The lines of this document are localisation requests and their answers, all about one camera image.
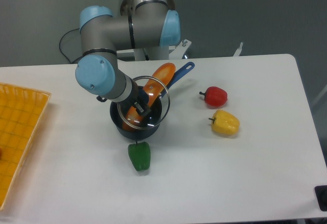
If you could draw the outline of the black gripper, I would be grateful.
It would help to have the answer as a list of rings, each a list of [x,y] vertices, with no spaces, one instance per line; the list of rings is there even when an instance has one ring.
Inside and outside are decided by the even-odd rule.
[[[142,86],[133,87],[131,94],[125,101],[125,106],[132,106],[140,116],[146,116],[151,112],[148,106],[149,95],[143,90]]]

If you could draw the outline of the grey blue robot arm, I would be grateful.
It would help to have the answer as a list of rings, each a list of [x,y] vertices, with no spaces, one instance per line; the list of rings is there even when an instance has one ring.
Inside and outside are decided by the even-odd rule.
[[[107,7],[90,6],[80,14],[82,58],[75,77],[91,94],[136,108],[146,115],[150,106],[138,86],[118,67],[118,50],[169,47],[180,41],[180,21],[167,0],[133,0],[130,15],[114,17]]]

